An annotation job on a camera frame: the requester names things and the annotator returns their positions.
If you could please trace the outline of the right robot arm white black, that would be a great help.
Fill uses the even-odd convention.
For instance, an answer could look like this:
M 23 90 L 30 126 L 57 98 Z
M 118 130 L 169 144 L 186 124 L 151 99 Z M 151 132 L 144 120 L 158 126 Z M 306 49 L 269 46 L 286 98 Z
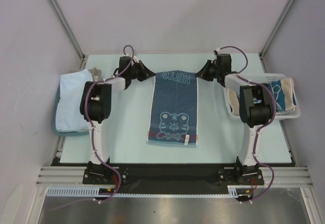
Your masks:
M 215 52 L 215 59 L 208 60 L 196 77 L 217 82 L 239 95 L 239 116 L 244 123 L 243 143 L 236 158 L 233 179 L 239 184 L 249 184 L 261 175 L 258 161 L 259 143 L 263 130 L 275 117 L 274 97 L 265 83 L 257 83 L 232 70 L 230 54 Z

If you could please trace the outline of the teal beige Doraemon towel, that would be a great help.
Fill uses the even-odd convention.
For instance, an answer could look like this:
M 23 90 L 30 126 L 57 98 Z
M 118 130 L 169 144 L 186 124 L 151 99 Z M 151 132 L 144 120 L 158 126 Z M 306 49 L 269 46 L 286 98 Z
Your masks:
M 276 102 L 276 115 L 289 115 L 296 113 L 298 102 L 296 100 L 293 78 L 282 78 L 277 81 L 268 82 L 269 90 L 272 92 Z M 239 114 L 239 95 L 231 89 L 225 89 L 225 102 L 230 115 Z

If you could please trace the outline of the dark blue towel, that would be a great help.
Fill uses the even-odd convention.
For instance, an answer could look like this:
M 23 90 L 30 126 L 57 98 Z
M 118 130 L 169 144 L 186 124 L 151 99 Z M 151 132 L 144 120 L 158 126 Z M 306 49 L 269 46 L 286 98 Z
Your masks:
M 198 143 L 198 81 L 195 73 L 180 70 L 156 73 L 147 141 Z

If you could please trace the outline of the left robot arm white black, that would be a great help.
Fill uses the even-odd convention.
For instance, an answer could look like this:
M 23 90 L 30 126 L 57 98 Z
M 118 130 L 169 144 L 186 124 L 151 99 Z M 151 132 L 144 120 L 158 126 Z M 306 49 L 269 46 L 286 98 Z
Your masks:
M 83 176 L 83 184 L 107 184 L 119 172 L 110 166 L 110 154 L 105 133 L 111 114 L 112 95 L 127 89 L 133 80 L 143 82 L 155 77 L 141 60 L 125 55 L 110 78 L 86 82 L 80 103 L 80 113 L 88 125 L 91 153 Z

